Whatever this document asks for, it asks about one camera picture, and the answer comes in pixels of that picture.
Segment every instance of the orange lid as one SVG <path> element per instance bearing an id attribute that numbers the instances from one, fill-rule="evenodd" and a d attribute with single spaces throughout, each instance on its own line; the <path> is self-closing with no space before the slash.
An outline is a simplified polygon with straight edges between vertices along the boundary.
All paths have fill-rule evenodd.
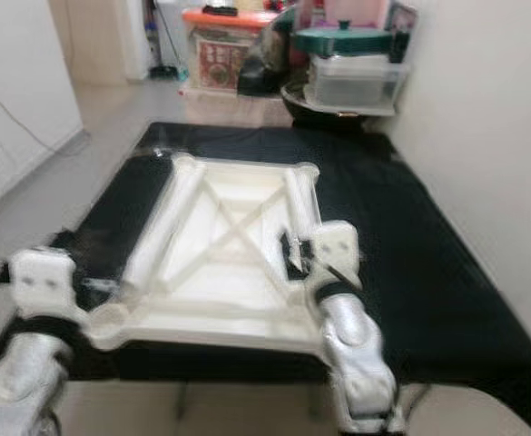
<path id="1" fill-rule="evenodd" d="M 182 13 L 184 21 L 196 25 L 234 25 L 235 27 L 255 27 L 262 29 L 268 25 L 273 18 L 277 16 L 276 12 L 241 12 L 237 16 L 212 15 L 204 14 L 200 7 L 186 9 Z"/>

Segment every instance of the clutter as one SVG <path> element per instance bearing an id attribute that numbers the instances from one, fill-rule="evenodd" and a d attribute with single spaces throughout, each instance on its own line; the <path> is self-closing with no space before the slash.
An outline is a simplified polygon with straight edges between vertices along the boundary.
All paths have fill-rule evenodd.
<path id="1" fill-rule="evenodd" d="M 367 7 L 363 20 L 355 16 L 355 5 Z M 310 62 L 299 92 L 303 99 L 292 104 L 323 114 L 396 113 L 395 102 L 409 72 L 404 60 L 418 15 L 398 3 L 387 15 L 381 2 L 371 6 L 365 0 L 326 1 L 323 25 L 295 32 L 292 47 L 308 54 Z M 328 26 L 334 19 L 339 20 L 339 28 Z M 351 19 L 363 26 L 353 26 Z"/>
<path id="2" fill-rule="evenodd" d="M 227 16 L 204 14 L 201 9 L 184 11 L 190 86 L 234 91 L 249 47 L 276 16 L 273 12 Z"/>
<path id="3" fill-rule="evenodd" d="M 235 2 L 233 0 L 206 0 L 205 3 L 206 3 L 205 7 L 208 7 L 209 9 L 221 9 L 221 8 L 236 9 Z M 207 14 L 207 11 L 205 11 L 204 8 L 202 9 L 202 11 L 205 14 Z"/>
<path id="4" fill-rule="evenodd" d="M 162 65 L 175 67 L 177 77 L 188 76 L 188 47 L 182 11 L 199 5 L 202 0 L 150 0 L 152 19 L 158 29 Z"/>
<path id="5" fill-rule="evenodd" d="M 249 49 L 239 72 L 237 92 L 242 95 L 272 96 L 289 76 L 290 33 L 295 6 L 291 6 L 263 28 Z"/>
<path id="6" fill-rule="evenodd" d="M 227 16 L 237 16 L 237 14 L 239 13 L 239 11 L 237 10 L 236 7 L 232 7 L 232 6 L 214 7 L 214 6 L 210 6 L 210 5 L 206 5 L 202 9 L 202 12 L 204 14 L 227 15 Z"/>
<path id="7" fill-rule="evenodd" d="M 156 23 L 151 21 L 144 26 L 146 31 L 146 40 L 150 46 L 150 67 L 155 68 L 162 65 L 162 55 L 160 48 L 160 37 L 158 36 L 158 28 Z"/>

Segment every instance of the electrical cable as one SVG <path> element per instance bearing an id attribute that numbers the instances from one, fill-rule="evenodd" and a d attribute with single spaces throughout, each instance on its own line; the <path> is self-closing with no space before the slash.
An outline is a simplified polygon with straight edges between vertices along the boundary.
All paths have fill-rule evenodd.
<path id="1" fill-rule="evenodd" d="M 46 143 L 44 143 L 36 134 L 33 133 L 33 131 L 27 127 L 25 124 L 23 124 L 23 122 L 21 122 L 10 110 L 7 106 L 5 106 L 3 104 L 3 102 L 1 102 L 0 100 L 0 107 L 1 109 L 3 109 L 3 111 L 9 116 L 9 118 L 11 118 L 11 120 L 17 124 L 19 127 L 21 127 L 23 130 L 25 130 L 27 132 L 27 134 L 29 136 L 31 136 L 39 145 L 41 145 L 43 148 L 45 148 L 46 150 L 52 152 L 53 154 L 58 154 L 58 155 L 61 155 L 61 156 L 64 156 L 64 157 L 72 157 L 72 156 L 77 156 L 79 153 L 81 153 L 85 148 L 87 148 L 89 142 L 86 141 L 85 143 L 85 146 L 84 147 L 81 147 L 78 151 L 76 151 L 75 153 L 69 153 L 69 154 L 66 154 L 66 153 L 62 153 L 61 151 L 57 150 L 57 149 L 54 149 L 53 147 L 47 145 Z"/>
<path id="2" fill-rule="evenodd" d="M 164 12 L 162 9 L 158 6 L 158 1 L 154 1 L 154 7 L 156 7 L 156 10 L 158 11 L 158 14 L 160 15 L 160 18 L 162 20 L 162 25 L 164 27 L 164 31 L 166 33 L 166 36 L 168 36 L 168 40 L 171 43 L 172 52 L 174 53 L 174 57 L 176 58 L 176 62 L 178 63 L 178 66 L 182 68 L 182 59 L 178 54 L 178 51 L 176 50 L 176 46 L 174 45 L 174 41 L 172 40 L 172 36 L 170 31 L 168 30 L 168 24 L 166 23 L 166 18 L 164 17 Z"/>
<path id="3" fill-rule="evenodd" d="M 67 19 L 67 34 L 69 36 L 69 65 L 67 69 L 69 70 L 70 77 L 72 76 L 72 69 L 74 68 L 75 61 L 75 45 L 74 45 L 74 30 L 72 28 L 72 14 L 69 7 L 70 0 L 64 0 L 65 2 L 65 18 Z"/>

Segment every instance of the white wall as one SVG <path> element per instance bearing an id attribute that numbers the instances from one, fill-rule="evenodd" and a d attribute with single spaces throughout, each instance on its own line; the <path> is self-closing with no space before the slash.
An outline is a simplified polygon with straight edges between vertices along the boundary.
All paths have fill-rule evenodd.
<path id="1" fill-rule="evenodd" d="M 420 3 L 385 130 L 531 332 L 531 0 Z"/>
<path id="2" fill-rule="evenodd" d="M 49 0 L 72 78 L 123 85 L 148 74 L 141 0 Z"/>
<path id="3" fill-rule="evenodd" d="M 82 130 L 46 0 L 0 0 L 0 195 Z"/>

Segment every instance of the clear plastic container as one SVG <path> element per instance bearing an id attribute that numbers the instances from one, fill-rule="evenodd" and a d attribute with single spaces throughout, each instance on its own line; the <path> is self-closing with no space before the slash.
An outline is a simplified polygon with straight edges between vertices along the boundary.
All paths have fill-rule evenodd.
<path id="1" fill-rule="evenodd" d="M 394 106 L 407 72 L 405 64 L 391 64 L 383 54 L 328 59 L 313 56 L 306 97 L 308 103 L 337 109 Z"/>

